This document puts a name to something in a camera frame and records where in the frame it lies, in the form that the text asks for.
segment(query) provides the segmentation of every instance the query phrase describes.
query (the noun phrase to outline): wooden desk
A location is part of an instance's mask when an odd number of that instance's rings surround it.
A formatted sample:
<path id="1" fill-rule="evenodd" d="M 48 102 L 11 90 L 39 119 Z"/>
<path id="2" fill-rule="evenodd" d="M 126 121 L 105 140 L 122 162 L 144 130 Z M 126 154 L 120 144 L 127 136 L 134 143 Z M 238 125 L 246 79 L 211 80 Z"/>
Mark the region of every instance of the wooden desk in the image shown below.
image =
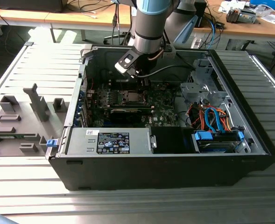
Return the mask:
<path id="1" fill-rule="evenodd" d="M 237 35 L 237 36 L 252 36 L 252 37 L 263 37 L 263 38 L 275 38 L 275 25 L 257 18 L 255 24 L 249 23 L 229 23 L 226 22 L 225 13 L 217 13 L 222 0 L 208 0 L 209 9 L 211 10 L 212 15 L 216 18 L 216 21 L 222 22 L 225 24 L 225 30 L 223 34 L 226 35 Z M 206 32 L 206 28 L 196 29 L 197 32 Z"/>
<path id="2" fill-rule="evenodd" d="M 80 0 L 80 5 L 96 3 L 96 0 Z M 95 6 L 88 6 L 85 10 L 93 10 L 101 6 L 109 5 L 108 2 L 100 2 Z M 120 27 L 130 27 L 130 8 L 126 5 L 120 5 Z M 85 13 L 89 15 L 95 15 L 97 18 L 91 18 L 85 14 L 72 12 L 67 8 L 63 13 L 49 13 L 46 18 L 46 23 L 56 24 L 72 24 L 72 25 L 88 25 L 88 26 L 107 26 L 112 29 L 113 15 L 115 12 L 115 6 L 109 6 L 96 10 L 96 14 Z"/>
<path id="3" fill-rule="evenodd" d="M 80 5 L 92 4 L 96 0 L 80 0 Z M 231 24 L 226 22 L 226 14 L 218 14 L 218 6 L 221 0 L 209 0 L 210 10 L 214 17 L 218 17 L 217 21 L 225 24 L 225 30 L 221 35 L 221 43 L 225 46 L 225 42 L 229 39 L 242 39 L 242 40 L 261 40 L 275 42 L 275 25 L 258 18 L 258 24 L 237 23 Z M 100 5 L 108 5 L 109 2 L 101 2 L 96 6 L 88 6 L 85 9 L 93 10 Z M 1 10 L 0 15 L 10 24 L 16 26 L 32 26 L 49 28 L 65 28 L 65 29 L 80 29 L 82 35 L 85 34 L 84 30 L 112 30 L 112 19 L 115 7 L 105 7 L 97 10 L 95 16 L 97 19 L 86 16 L 82 13 L 72 12 L 65 9 L 63 13 L 48 13 L 48 12 L 35 12 L 35 11 L 20 11 L 20 10 Z M 0 25 L 6 25 L 0 18 Z M 120 5 L 120 29 L 127 31 L 130 26 L 130 13 L 129 7 Z M 195 28 L 193 33 L 199 36 L 205 36 L 211 31 L 211 28 L 206 24 L 203 28 Z"/>
<path id="4" fill-rule="evenodd" d="M 80 5 L 92 4 L 98 2 L 97 0 L 80 0 Z M 86 7 L 85 10 L 93 10 L 100 6 L 109 5 L 110 2 L 101 2 L 96 6 Z M 130 27 L 130 8 L 125 5 L 120 5 L 120 30 L 128 31 Z M 0 15 L 12 26 L 29 26 L 29 27 L 44 27 L 50 30 L 53 41 L 55 42 L 53 28 L 65 29 L 80 29 L 85 40 L 84 30 L 112 30 L 112 20 L 115 12 L 115 7 L 104 7 L 96 10 L 97 18 L 91 18 L 79 12 L 72 12 L 67 8 L 62 13 L 48 13 L 25 10 L 1 10 Z M 0 25 L 6 23 L 0 18 Z"/>
<path id="5" fill-rule="evenodd" d="M 21 11 L 21 10 L 2 10 L 0 9 L 0 15 L 10 24 L 14 22 L 37 22 L 45 23 L 45 18 L 48 12 L 37 11 Z M 6 25 L 6 23 L 0 18 L 0 25 Z"/>

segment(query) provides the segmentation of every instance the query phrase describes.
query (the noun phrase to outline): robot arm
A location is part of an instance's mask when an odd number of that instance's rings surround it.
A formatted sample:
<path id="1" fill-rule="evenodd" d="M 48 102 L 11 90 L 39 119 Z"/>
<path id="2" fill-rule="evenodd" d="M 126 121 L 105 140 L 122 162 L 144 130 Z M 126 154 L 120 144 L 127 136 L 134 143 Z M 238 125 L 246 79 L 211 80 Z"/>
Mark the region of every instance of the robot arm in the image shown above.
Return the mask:
<path id="1" fill-rule="evenodd" d="M 115 0 L 118 3 L 135 5 L 132 0 Z M 166 19 L 179 5 L 179 0 L 137 0 L 134 47 L 115 65 L 122 74 L 147 74 L 156 65 Z"/>

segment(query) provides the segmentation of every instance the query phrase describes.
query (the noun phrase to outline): metal slat table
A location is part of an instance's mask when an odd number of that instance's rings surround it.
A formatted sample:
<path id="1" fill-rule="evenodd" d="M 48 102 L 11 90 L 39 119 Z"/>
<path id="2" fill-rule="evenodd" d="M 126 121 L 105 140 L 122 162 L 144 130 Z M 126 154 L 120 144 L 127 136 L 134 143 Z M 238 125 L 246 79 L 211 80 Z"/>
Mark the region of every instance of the metal slat table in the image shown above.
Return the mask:
<path id="1" fill-rule="evenodd" d="M 23 47 L 0 80 L 0 99 L 16 91 L 18 100 L 29 101 L 20 90 L 36 82 L 46 101 L 59 96 L 69 102 L 82 48 L 55 43 Z M 247 53 L 218 54 L 275 142 L 273 78 Z M 267 95 L 259 98 L 261 93 Z M 72 192 L 44 157 L 2 157 L 0 214 L 20 224 L 272 223 L 275 164 L 232 187 Z"/>

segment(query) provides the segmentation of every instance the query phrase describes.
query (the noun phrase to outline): black computer chassis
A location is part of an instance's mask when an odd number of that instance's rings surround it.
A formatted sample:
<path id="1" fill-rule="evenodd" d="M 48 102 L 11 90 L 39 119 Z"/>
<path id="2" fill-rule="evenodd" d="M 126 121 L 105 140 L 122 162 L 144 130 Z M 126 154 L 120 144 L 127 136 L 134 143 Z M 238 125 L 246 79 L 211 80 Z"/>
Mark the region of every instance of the black computer chassis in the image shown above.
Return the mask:
<path id="1" fill-rule="evenodd" d="M 220 70 L 220 75 L 267 155 L 68 159 L 49 157 L 51 166 L 66 189 L 118 190 L 230 186 L 249 172 L 265 170 L 273 164 L 274 144 L 216 51 L 206 52 Z"/>

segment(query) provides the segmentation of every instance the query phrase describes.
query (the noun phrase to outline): blue cable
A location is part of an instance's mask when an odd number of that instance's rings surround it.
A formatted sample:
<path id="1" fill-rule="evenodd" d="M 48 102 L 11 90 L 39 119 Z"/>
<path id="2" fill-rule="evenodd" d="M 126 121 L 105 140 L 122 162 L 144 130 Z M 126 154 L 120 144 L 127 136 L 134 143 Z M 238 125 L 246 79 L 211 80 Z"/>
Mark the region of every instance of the blue cable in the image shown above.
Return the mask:
<path id="1" fill-rule="evenodd" d="M 210 22 L 210 24 L 211 24 L 211 26 L 212 26 L 212 30 L 213 30 L 213 36 L 212 36 L 211 42 L 210 42 L 210 44 L 209 44 L 209 46 L 208 46 L 208 48 L 207 48 L 207 49 L 209 49 L 210 46 L 212 45 L 213 41 L 214 41 L 215 28 L 214 28 L 214 25 L 213 25 L 213 23 L 211 22 L 211 20 L 207 20 L 207 21 Z"/>
<path id="2" fill-rule="evenodd" d="M 218 112 L 214 109 L 214 108 L 208 108 L 205 113 L 204 113 L 204 121 L 207 124 L 207 126 L 213 131 L 216 132 L 216 130 L 210 125 L 209 121 L 208 121 L 208 114 L 209 114 L 209 110 L 213 110 L 215 113 L 215 119 L 216 119 L 216 124 L 217 124 L 217 128 L 224 133 L 225 130 L 223 129 L 223 126 L 220 123 L 220 118 L 219 118 L 219 114 Z"/>

